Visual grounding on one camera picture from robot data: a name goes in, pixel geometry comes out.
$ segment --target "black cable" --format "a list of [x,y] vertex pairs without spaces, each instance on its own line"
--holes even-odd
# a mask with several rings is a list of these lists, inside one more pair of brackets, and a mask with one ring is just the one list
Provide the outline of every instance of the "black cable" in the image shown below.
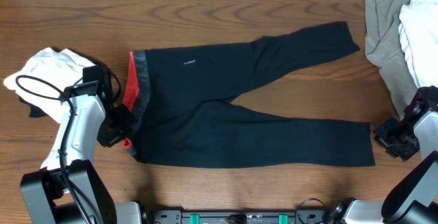
[[[297,207],[296,209],[298,210],[299,208],[302,207],[303,204],[305,204],[308,201],[318,201],[320,202],[326,209],[328,209],[329,207],[327,207],[321,200],[314,198],[314,197],[310,197],[308,199],[305,199],[304,201],[302,201]],[[304,221],[302,221],[301,219],[301,214],[297,214],[296,217],[298,217],[298,220],[301,222],[301,224],[307,224]],[[320,221],[319,223],[315,223],[315,224],[324,224],[324,220]]]
[[59,92],[59,94],[65,99],[65,101],[67,101],[68,105],[70,106],[70,118],[68,119],[67,122],[67,126],[66,126],[66,130],[64,132],[64,135],[62,136],[62,140],[61,140],[61,147],[60,149],[58,149],[58,153],[60,155],[60,169],[61,169],[61,175],[62,175],[62,179],[64,180],[64,183],[66,184],[67,189],[70,191],[71,197],[73,198],[73,201],[76,203],[77,208],[79,209],[79,211],[81,212],[82,217],[85,219],[85,222],[87,224],[92,224],[90,217],[88,217],[87,212],[85,211],[85,208],[83,207],[81,201],[79,200],[79,198],[77,197],[77,194],[75,192],[75,190],[73,189],[73,187],[71,186],[71,182],[68,179],[68,175],[66,172],[66,166],[65,166],[65,159],[66,159],[66,143],[67,143],[67,138],[68,138],[68,133],[70,132],[71,129],[71,125],[73,123],[73,119],[76,115],[75,112],[75,107],[73,105],[73,103],[71,102],[71,100],[65,95],[64,92],[62,92],[59,88],[57,88],[56,86],[54,86],[53,84],[50,84],[49,82],[37,78],[37,77],[32,77],[32,76],[27,76],[27,75],[19,75],[16,79],[15,79],[15,83],[18,87],[20,87],[22,90],[24,90],[25,92],[28,92],[30,94],[36,95],[37,97],[42,97],[42,98],[46,98],[46,99],[50,99],[50,100],[58,100],[61,101],[61,99],[55,98],[55,97],[48,97],[48,96],[44,96],[44,95],[40,95],[38,93],[32,92],[26,88],[24,88],[19,82],[18,80],[21,78],[27,78],[27,79],[32,79],[35,80],[37,82],[43,83],[48,85],[49,87],[51,87],[52,89],[56,90],[57,92]]
[[116,79],[116,82],[118,84],[118,89],[117,89],[117,93],[114,95],[114,97],[112,98],[112,102],[116,102],[117,99],[119,98],[121,92],[122,92],[122,85],[120,84],[120,81],[118,80],[117,76],[114,73],[111,73],[111,75],[114,76],[114,79]]

